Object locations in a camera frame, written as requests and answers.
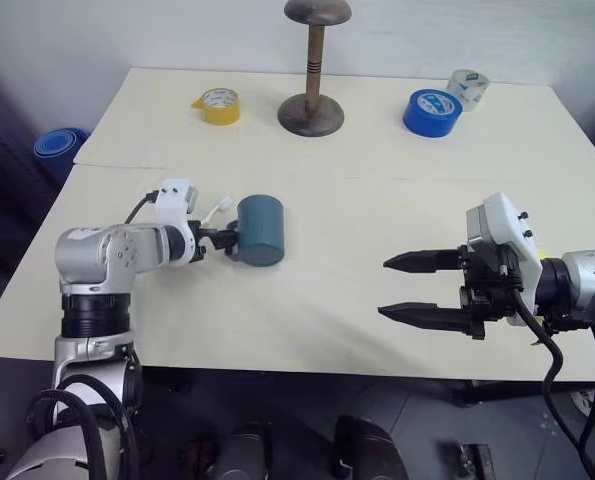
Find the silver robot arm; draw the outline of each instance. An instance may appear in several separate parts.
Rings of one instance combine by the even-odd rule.
[[[141,371],[129,316],[135,278],[165,266],[186,265],[198,248],[187,217],[197,196],[193,185],[186,179],[169,179],[151,198],[155,196],[157,223],[71,229],[61,235],[55,249],[64,316],[55,340],[53,388],[73,394],[97,411],[109,407],[106,399],[89,385],[69,384],[69,379],[83,375],[101,382],[129,413],[138,406]],[[36,435],[9,480],[92,475],[87,444],[82,428],[72,421],[72,410],[60,402],[49,412],[50,431]],[[122,445],[120,427],[126,425],[105,422],[98,428],[107,479],[118,478],[121,452],[128,448]]]
[[[548,333],[595,324],[595,250],[545,258],[542,265],[536,303]]]

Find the gray floor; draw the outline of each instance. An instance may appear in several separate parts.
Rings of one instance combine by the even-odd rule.
[[[28,446],[25,408],[34,393],[48,386],[50,371],[46,362],[0,359],[0,446],[9,452],[8,468]],[[448,478],[436,445],[452,439],[488,444],[499,480],[586,478],[541,398],[460,408],[445,400],[446,382],[214,371],[184,375],[188,388],[183,392],[171,393],[161,385],[146,389],[139,436],[153,458],[142,478],[183,478],[180,452],[186,442],[206,433],[223,439],[249,420],[272,424],[275,478],[330,478],[327,453],[343,413],[390,431],[411,480]],[[558,400],[569,421],[581,428],[583,418],[567,396]],[[589,451],[595,459],[595,433]],[[6,469],[0,470],[0,479]]]

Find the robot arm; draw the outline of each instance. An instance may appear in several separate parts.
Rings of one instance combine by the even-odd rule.
[[[408,302],[378,311],[418,328],[460,331],[483,340],[485,321],[507,317],[512,325],[524,325],[512,296],[519,290],[526,308],[544,317],[549,334],[587,328],[595,315],[588,308],[595,295],[595,250],[540,261],[527,220],[526,212],[498,193],[468,211],[466,245],[407,252],[384,262],[409,273],[462,270],[461,308]]]
[[[75,403],[60,400],[47,411],[44,420],[52,416],[49,428],[44,422],[8,479],[89,478],[89,473],[93,478],[93,463],[100,458],[89,458],[92,447],[80,427],[82,418],[73,416],[76,404],[80,414],[83,404],[103,417],[94,423],[93,435],[98,430],[103,466],[96,467],[105,471],[102,478],[118,478],[122,462],[129,477],[134,471],[136,457],[126,460],[136,449],[134,434],[127,434],[128,415],[140,402],[141,367],[130,330],[130,294],[137,274],[186,265],[198,249],[187,218],[197,190],[188,180],[169,179],[154,195],[155,224],[76,228],[59,238],[55,260],[64,315],[55,340],[53,391],[62,398],[75,397]]]

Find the table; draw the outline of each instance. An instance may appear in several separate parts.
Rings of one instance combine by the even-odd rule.
[[[549,355],[527,328],[489,323],[486,340],[473,341],[376,311],[400,301],[458,306],[459,272],[381,264],[463,243],[466,210],[497,191],[529,211],[548,255],[595,248],[595,150],[552,90],[492,84],[450,136],[407,131],[410,93],[443,83],[324,77],[346,122],[309,139],[276,120],[301,75],[132,69],[0,301],[0,356],[52,359],[61,318],[53,248],[63,230],[121,221],[162,179],[183,176],[199,188],[197,218],[227,193],[280,198],[286,257],[256,269],[209,247],[203,262],[140,276],[132,326],[145,365],[541,380]],[[189,108],[216,86],[239,92],[237,124],[214,127]],[[153,219],[145,207],[136,221]],[[557,341],[559,378],[591,380],[589,332]]]

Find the white wall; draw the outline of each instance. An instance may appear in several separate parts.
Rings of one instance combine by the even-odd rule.
[[[447,78],[468,67],[550,84],[595,142],[595,0],[350,3],[353,18],[326,33],[325,73]],[[93,127],[133,65],[302,72],[306,27],[283,5],[0,0],[0,86],[41,132]]]

